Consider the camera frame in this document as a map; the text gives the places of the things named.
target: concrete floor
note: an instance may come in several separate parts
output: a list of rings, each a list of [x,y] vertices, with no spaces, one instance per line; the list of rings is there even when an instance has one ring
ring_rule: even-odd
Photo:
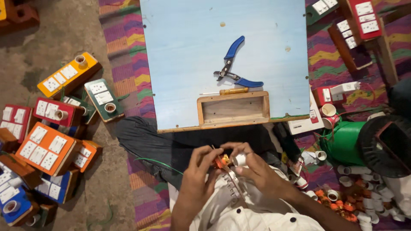
[[[35,0],[40,27],[0,37],[0,108],[5,104],[34,106],[44,95],[36,85],[84,51],[92,53],[103,65],[103,77],[113,86],[106,41],[98,21],[97,0]],[[114,216],[111,222],[91,230],[135,230],[133,196],[129,185],[126,152],[99,120],[90,127],[92,140],[103,146],[103,155],[85,172],[76,197],[58,209],[55,221],[42,230],[83,231],[86,224],[109,216],[107,199]],[[7,226],[0,218],[0,230],[31,230]]]

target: black object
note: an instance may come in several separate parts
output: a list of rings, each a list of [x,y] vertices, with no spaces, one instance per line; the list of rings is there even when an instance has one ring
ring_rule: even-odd
[[[390,122],[394,125],[381,132]],[[358,135],[360,157],[368,168],[381,176],[406,177],[411,174],[411,144],[407,143],[410,137],[411,122],[404,117],[375,117],[364,124]]]
[[[298,148],[296,142],[294,141],[294,137],[288,130],[288,124],[282,122],[275,123],[272,131],[280,142],[283,151],[287,154],[288,159],[294,163],[297,163],[301,150]]]

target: blue pliers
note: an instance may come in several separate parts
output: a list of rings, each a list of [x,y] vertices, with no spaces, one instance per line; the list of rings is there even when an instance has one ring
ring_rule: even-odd
[[[244,40],[245,40],[245,37],[241,36],[231,45],[229,51],[224,57],[226,64],[224,65],[221,71],[216,71],[214,72],[214,74],[219,75],[217,81],[221,81],[224,77],[227,77],[227,78],[234,79],[236,81],[235,84],[238,84],[244,87],[249,87],[249,88],[261,87],[262,85],[264,85],[263,82],[253,82],[245,78],[241,78],[238,75],[229,72],[231,65],[233,64],[234,56],[236,55],[236,51],[238,47],[242,44],[242,42],[244,42]]]

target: wire spool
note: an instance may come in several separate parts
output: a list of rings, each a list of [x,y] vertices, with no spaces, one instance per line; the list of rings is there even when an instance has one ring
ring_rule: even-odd
[[[379,130],[390,121],[398,124],[410,136],[411,123],[403,117],[392,115],[375,117],[370,119],[360,131],[358,138],[358,145],[362,150],[360,156],[367,167],[379,175],[402,178],[410,175],[409,170],[404,167],[401,161],[386,152],[375,137]]]
[[[325,131],[323,139],[320,139],[321,149],[344,165],[365,166],[357,146],[358,134],[365,123],[341,121],[334,126],[334,139],[331,138],[331,130]]]

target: dark pants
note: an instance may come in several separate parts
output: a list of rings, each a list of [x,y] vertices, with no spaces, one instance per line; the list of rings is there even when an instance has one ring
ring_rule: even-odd
[[[117,123],[116,135],[120,146],[136,158],[149,158],[167,164],[180,172],[188,167],[194,148],[226,142],[248,142],[254,152],[268,164],[280,167],[279,153],[262,125],[206,129],[189,132],[157,133],[156,119],[127,117]],[[170,182],[180,189],[182,175],[151,160],[141,160],[147,171],[158,181]]]

